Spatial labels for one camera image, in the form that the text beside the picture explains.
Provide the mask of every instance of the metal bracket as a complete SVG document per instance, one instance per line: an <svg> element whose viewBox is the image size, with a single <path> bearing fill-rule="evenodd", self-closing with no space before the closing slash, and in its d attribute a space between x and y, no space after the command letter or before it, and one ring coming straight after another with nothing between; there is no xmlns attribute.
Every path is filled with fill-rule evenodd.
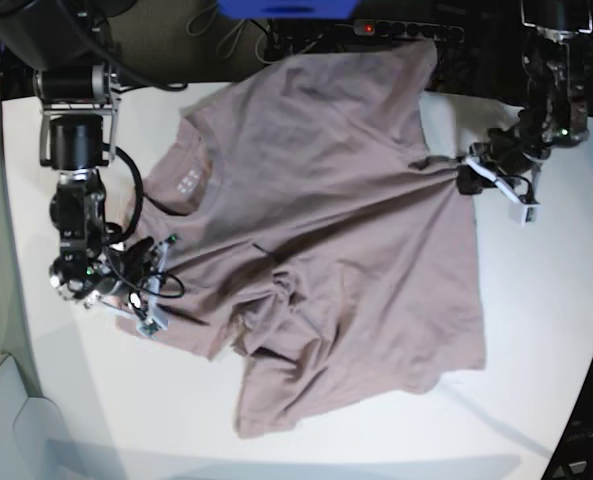
<svg viewBox="0 0 593 480"><path fill-rule="evenodd" d="M49 121L52 117L63 115L101 115L110 118L108 164L116 158L116 132L118 131L118 113L121 102L120 84L117 75L109 71L109 91L99 103L46 103L41 105L42 121L39 139L39 160L42 166L51 165L49 158Z"/></svg>
<svg viewBox="0 0 593 480"><path fill-rule="evenodd" d="M156 264L156 271L164 272L165 264L167 263L167 253L169 252L169 242L165 240L161 242L156 248L160 249L160 257ZM161 280L159 277L152 277L149 279L147 289L152 292L160 292ZM137 330L144 337L154 337L154 335L169 328L169 319L167 315L158 306L158 297L152 295L149 298L147 305L147 318L140 322Z"/></svg>
<svg viewBox="0 0 593 480"><path fill-rule="evenodd" d="M551 35L559 35L562 34L563 36L565 34L578 34L578 33L586 33L586 34L591 34L593 32L593 14L592 14L592 9L590 8L589 2L587 2L587 26L585 28L579 28L578 31L576 32L562 32L562 31L558 31L558 30L551 30L548 28L544 28L541 27L540 25L536 25L533 22L530 22L529 20L527 20L527 16L525 15L525 2L528 1L534 1L534 0L521 0L520 2L520 17L521 17L521 23L525 26L525 27L529 27L529 28L540 28L542 29L544 32L547 32L547 34L545 36L548 36L549 34Z"/></svg>
<svg viewBox="0 0 593 480"><path fill-rule="evenodd" d="M512 202L509 210L510 219L514 220L521 226L525 226L528 223L534 223L538 217L538 211L540 210L541 205L535 200L530 200L526 195L519 195L516 193L514 187L507 183L502 175L498 175L481 165L479 158L480 157L475 154L469 154L463 159L463 163L469 166L478 175L493 183L494 186ZM532 190L534 197L536 196L536 187L539 177L540 166L535 165L532 168Z"/></svg>

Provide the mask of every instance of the wire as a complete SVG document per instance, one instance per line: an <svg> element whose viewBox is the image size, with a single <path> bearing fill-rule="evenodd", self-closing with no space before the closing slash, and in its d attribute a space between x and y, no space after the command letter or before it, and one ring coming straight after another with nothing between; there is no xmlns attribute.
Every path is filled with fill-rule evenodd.
<svg viewBox="0 0 593 480"><path fill-rule="evenodd" d="M149 275L145 275L143 278L140 279L139 283L144 282L145 280L149 280L150 278L159 278L163 285L167 282L167 280L173 280L176 285L178 285L178 294L174 294L173 298L182 298L185 293L187 293L187 289L185 288L185 284L183 281L178 278L176 275L170 272L152 272Z"/></svg>
<svg viewBox="0 0 593 480"><path fill-rule="evenodd" d="M103 144L104 151L108 152L109 148L109 144ZM138 167L136 166L134 160L132 160L132 158L127 155L127 153L120 147L116 147L116 155L118 155L118 158L125 162L132 174L132 178L134 179L134 190L136 192L136 203L134 204L134 212L132 213L132 218L129 220L127 229L124 232L120 232L110 237L105 243L106 246L125 242L136 232L136 227L138 227L138 222L140 221L140 217L143 213L143 198L145 196L143 178L140 176L140 172L138 171Z"/></svg>
<svg viewBox="0 0 593 480"><path fill-rule="evenodd" d="M258 23L256 20L254 20L253 18L249 19L249 23L251 23L252 25L254 25L255 27L258 27L260 30L263 31L263 33L267 36L269 36L269 30L267 30L265 27L263 27L260 23Z"/></svg>
<svg viewBox="0 0 593 480"><path fill-rule="evenodd" d="M124 93L133 92L134 90L141 90L143 88L149 88L149 87L147 85L138 85L138 86L134 86L134 87L125 87L125 88L114 89L114 92L120 93L122 95Z"/></svg>
<svg viewBox="0 0 593 480"><path fill-rule="evenodd" d="M123 274L118 271L118 268L116 267L116 265L114 264L114 260L112 259L112 253L111 253L111 250L109 247L104 247L103 253L105 254L105 257L107 257L107 262L109 263L109 267L112 269L112 272L114 272L114 275L116 275L121 282L123 282L125 285L127 285L129 288L131 288L135 292L146 293L147 295L152 295L152 296L158 297L158 298L166 298L168 300L182 298L185 295L185 293L187 293L187 289L185 288L185 285L183 284L183 282L178 277L176 277L175 275L172 275L169 272L153 272L153 273L146 275L146 276L142 277L141 279L139 279L138 280L139 285L136 285L136 284L130 282L129 280L127 280L123 276ZM161 278L164 278L164 279L171 278L176 283L178 283L178 285L180 287L180 292L174 293L174 294L165 294L165 293L160 293L160 292L154 292L152 290L149 290L148 288L140 286L140 284L143 281L147 280L148 278L151 278L153 276L161 276L161 275L163 276Z"/></svg>
<svg viewBox="0 0 593 480"><path fill-rule="evenodd" d="M299 52L295 52L292 53L291 55L302 55L303 53L307 53L309 52L312 48L314 48L318 42L325 36L325 33L321 33L320 35L318 35L318 37L316 37L314 40L312 40L312 43L310 43L309 45L307 45L305 48L303 48L302 50L300 50ZM260 54L260 52L258 51L258 48L260 47L261 42L263 41L263 38L269 38L269 35L261 35L260 37L258 37L258 40L256 40L256 46L254 47L254 52L256 53L256 58L264 63L265 65L273 65L275 63L279 63L282 62L284 59L280 59L280 60L265 60L265 58Z"/></svg>
<svg viewBox="0 0 593 480"><path fill-rule="evenodd" d="M530 201L534 200L534 184L527 178L521 175L499 175L498 178L502 178L503 180L520 180L525 182L527 184L527 198Z"/></svg>
<svg viewBox="0 0 593 480"><path fill-rule="evenodd" d="M212 28L214 22L216 21L216 18L218 17L218 8L219 3L214 2L206 8L200 10L193 17L190 17L190 19L185 24L185 31L187 32L187 35L189 35L190 37L200 37L202 35L205 35L209 31L209 29ZM205 19L205 25L199 30L196 30L194 27L196 27L196 24L203 19ZM238 48L238 44L240 43L241 36L245 31L247 23L248 20L238 21L234 28L232 28L222 38L222 40L218 42L218 45L216 46L216 55L221 60L227 60L231 58L234 55L234 53L236 53L236 49ZM225 50L230 41L231 45L229 46L229 49Z"/></svg>
<svg viewBox="0 0 593 480"><path fill-rule="evenodd" d="M158 82L147 75L140 73L139 71L133 69L132 67L125 65L123 61L118 58L116 55L111 53L106 48L102 47L99 43L94 40L89 33L78 23L77 18L75 15L68 10L69 15L65 15L64 17L70 24L70 27L78 33L78 36L85 44L85 46L95 53L97 56L105 60L107 63L111 64L114 68L118 69L120 73L122 73L125 77L129 78L133 82L138 85L144 85L148 87L155 87L159 90L164 90L166 92L182 92L187 88L187 84L181 85L168 85L161 82Z"/></svg>
<svg viewBox="0 0 593 480"><path fill-rule="evenodd" d="M551 123L551 119L548 119L547 123L543 126L542 131L534 133L533 135L530 135L524 140L517 139L516 143L513 146L506 148L503 152L500 153L500 155L498 155L498 158L495 159L496 163L502 163L503 160L505 160L511 153L515 152L516 150L522 150L534 140L538 140L539 137L542 137L543 132L550 127Z"/></svg>
<svg viewBox="0 0 593 480"><path fill-rule="evenodd" d="M127 295L127 302L129 303L129 306L132 307L132 312L134 312L136 317L138 317L138 320L141 322L147 320L147 314L143 312L141 307L136 306L136 304L132 301L131 293Z"/></svg>

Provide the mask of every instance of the blue object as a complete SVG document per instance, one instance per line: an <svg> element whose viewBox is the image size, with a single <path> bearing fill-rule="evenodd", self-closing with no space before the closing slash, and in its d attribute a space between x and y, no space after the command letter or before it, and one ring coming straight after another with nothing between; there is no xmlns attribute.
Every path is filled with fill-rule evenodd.
<svg viewBox="0 0 593 480"><path fill-rule="evenodd" d="M347 18L358 0L220 0L232 18Z"/></svg>

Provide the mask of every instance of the white table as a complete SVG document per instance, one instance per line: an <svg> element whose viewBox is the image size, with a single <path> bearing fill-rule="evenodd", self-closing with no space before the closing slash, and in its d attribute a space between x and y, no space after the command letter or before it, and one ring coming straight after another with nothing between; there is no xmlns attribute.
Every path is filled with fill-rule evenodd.
<svg viewBox="0 0 593 480"><path fill-rule="evenodd" d="M171 145L179 110L223 87L125 96L118 144L146 174ZM427 94L427 140L463 151L515 109ZM591 140L557 151L538 224L521 229L496 191L476 198L488 366L445 375L430 394L395 392L242 441L232 428L243 361L216 362L119 332L111 314L61 301L48 205L56 176L38 165L39 104L4 105L5 161L31 342L45 395L62 409L93 478L539 479L593 356ZM131 194L117 162L103 180L109 218Z"/></svg>

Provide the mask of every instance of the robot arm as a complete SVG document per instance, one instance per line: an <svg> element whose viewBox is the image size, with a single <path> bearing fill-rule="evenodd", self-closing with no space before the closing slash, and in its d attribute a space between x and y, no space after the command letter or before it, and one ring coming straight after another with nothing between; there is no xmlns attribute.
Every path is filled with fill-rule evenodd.
<svg viewBox="0 0 593 480"><path fill-rule="evenodd" d="M50 270L53 286L85 305L106 295L128 299L142 331L151 335L165 328L156 317L155 298L161 284L173 279L162 269L174 239L119 248L135 229L144 195L134 162L115 145L121 81L165 90L183 86L161 85L123 65L96 27L98 6L102 3L85 0L0 0L0 38L36 71L34 89L43 104L40 161L59 172L51 205L60 233L60 255ZM523 0L522 15L532 29L523 56L530 79L528 107L514 127L492 129L488 143L472 146L458 186L467 195L499 188L512 201L517 219L528 223L536 217L537 179L551 150L588 137L582 47L592 18L587 0ZM112 119L108 144L103 142L104 116ZM105 219L99 169L115 156L130 166L137 192L125 232ZM520 195L514 189L528 171L532 181Z"/></svg>
<svg viewBox="0 0 593 480"><path fill-rule="evenodd" d="M516 125L490 129L488 143L472 146L458 187L464 195L476 195L502 181L510 191L500 190L514 204L520 200L512 217L525 224L536 220L538 178L552 149L572 148L589 137L583 58L593 21L587 0L523 0L522 21L531 30L522 58L528 106ZM523 177L527 172L531 182ZM525 195L514 191L521 182L529 182Z"/></svg>

